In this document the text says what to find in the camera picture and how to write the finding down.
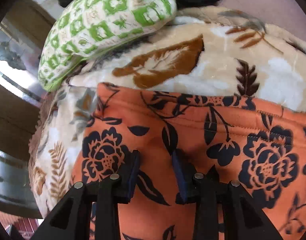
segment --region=black flower print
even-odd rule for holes
[[[161,119],[175,118],[185,114],[185,111],[191,107],[207,107],[207,106],[233,106],[247,110],[255,110],[255,104],[251,97],[241,97],[240,95],[225,96],[225,97],[207,97],[190,94],[177,94],[169,92],[154,91],[150,100],[145,100],[141,95],[143,102]],[[168,103],[173,105],[173,109],[168,113],[161,113]]]
[[[101,181],[106,176],[117,172],[124,157],[129,153],[122,145],[122,135],[114,127],[99,132],[93,131],[86,136],[82,144],[82,178],[84,183]]]
[[[204,123],[204,139],[207,145],[213,141],[217,131],[217,119],[222,122],[226,129],[226,139],[218,144],[212,145],[206,150],[206,155],[211,159],[217,159],[220,166],[228,165],[234,156],[240,155],[240,146],[230,138],[229,126],[221,114],[210,106],[210,111],[206,114]]]
[[[217,159],[220,166],[226,166],[233,160],[234,156],[240,155],[240,146],[229,139],[229,141],[211,146],[206,154],[211,159]]]
[[[250,133],[243,152],[250,159],[242,164],[239,180],[253,189],[252,196],[261,208],[273,208],[282,189],[298,175],[298,156],[285,145],[268,142],[267,134]]]
[[[306,176],[306,164],[302,170]],[[279,231],[284,231],[287,235],[302,233],[306,226],[302,223],[302,214],[306,213],[306,193],[301,195],[296,192],[290,208],[288,209],[286,222],[279,228]]]
[[[277,125],[271,129],[269,140],[270,141],[283,141],[286,152],[288,153],[292,149],[293,134],[291,130],[284,129],[283,127]]]

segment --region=brown fern pattern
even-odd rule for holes
[[[257,74],[255,73],[255,65],[249,68],[248,63],[244,60],[237,59],[241,68],[236,70],[240,73],[240,76],[236,76],[236,79],[241,83],[237,85],[237,90],[241,96],[252,96],[256,93],[259,87],[259,83],[255,83]]]
[[[226,34],[232,34],[232,33],[238,33],[238,32],[245,32],[247,31],[248,28],[245,27],[233,27],[231,29],[229,29]],[[252,46],[255,46],[256,44],[258,44],[260,41],[264,41],[266,42],[270,47],[272,47],[273,49],[277,50],[279,53],[284,54],[281,50],[279,50],[278,48],[276,48],[275,46],[273,46],[271,43],[269,43],[266,39],[265,39],[265,32],[259,32],[259,31],[253,31],[253,32],[249,32],[249,33],[244,33],[241,34],[240,36],[238,36],[234,42],[238,43],[238,42],[242,42],[245,41],[246,43],[244,45],[241,46],[241,49],[246,49]]]
[[[52,167],[52,182],[50,182],[50,194],[58,202],[67,191],[66,181],[66,150],[64,150],[62,143],[54,144],[54,149],[49,150],[51,155]]]

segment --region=green square pattern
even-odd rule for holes
[[[158,30],[175,12],[175,0],[74,0],[46,38],[38,72],[42,86],[57,89],[81,60]]]

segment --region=beige fleece blanket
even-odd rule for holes
[[[57,92],[31,160],[32,191],[43,217],[70,187],[99,82],[208,96],[236,93],[306,112],[306,42],[226,8],[190,8],[178,15],[185,17],[173,24],[186,24],[165,26],[86,65]],[[196,62],[186,61],[187,53]]]

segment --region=stitching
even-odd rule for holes
[[[112,100],[114,100],[114,101],[119,101],[119,102],[123,102],[123,103],[126,103],[126,104],[130,104],[130,105],[133,105],[133,106],[138,106],[138,107],[140,107],[140,108],[142,108],[142,109],[148,109],[148,108],[145,108],[145,107],[143,107],[143,106],[141,106],[141,105],[138,105],[138,104],[134,104],[134,103],[132,103],[132,102],[128,102],[128,101],[124,101],[124,100],[118,100],[118,99],[113,99],[112,98]],[[232,107],[232,108],[237,108],[237,107],[233,107],[233,106],[218,106],[218,107]],[[155,116],[155,115],[149,115],[149,114],[146,114],[146,113],[143,113],[143,112],[141,112],[141,111],[138,111],[137,109],[135,110],[135,109],[132,109],[133,111],[137,111],[137,112],[139,112],[139,113],[142,113],[142,114],[145,114],[145,115],[147,115],[147,116]],[[255,111],[253,111],[252,110],[252,112],[260,112],[260,113],[266,113],[266,112],[264,112],[264,111],[260,111],[260,110],[255,110]],[[162,110],[157,110],[157,113],[159,114],[159,113],[162,113],[162,114],[168,114],[168,113],[166,113],[166,112],[163,112]],[[205,121],[197,121],[197,120],[192,120],[192,119],[189,119],[189,118],[185,118],[185,117],[183,117],[183,116],[181,116],[181,115],[178,115],[177,116],[179,119],[184,119],[184,120],[187,120],[187,121],[191,121],[191,122],[196,122],[196,123],[204,123]],[[234,127],[237,127],[237,128],[242,128],[242,129],[253,129],[253,130],[260,130],[260,131],[265,131],[265,132],[269,132],[269,130],[262,130],[260,127],[243,127],[243,126],[238,126],[238,125],[234,125]],[[291,136],[285,136],[285,135],[282,135],[282,134],[278,134],[278,133],[271,133],[271,134],[275,134],[275,135],[279,135],[279,136],[284,136],[284,137],[286,137],[286,138],[292,138]]]
[[[212,131],[212,130],[207,130],[207,129],[204,129],[204,131],[209,131],[209,132],[214,132],[214,133],[224,133],[226,134],[225,132],[215,132],[215,131]],[[263,139],[261,137],[257,137],[257,136],[249,136],[249,135],[241,135],[241,134],[235,134],[235,133],[229,133],[229,135],[234,135],[234,136],[239,136],[239,137],[246,137],[246,138],[257,138],[257,139],[261,139],[262,141],[265,141],[265,142],[275,142],[275,141],[270,141],[270,140],[266,140],[266,139]],[[294,147],[294,145],[289,145],[289,144],[283,144],[283,143],[279,143],[280,145],[284,145],[284,146],[291,146],[291,147]]]

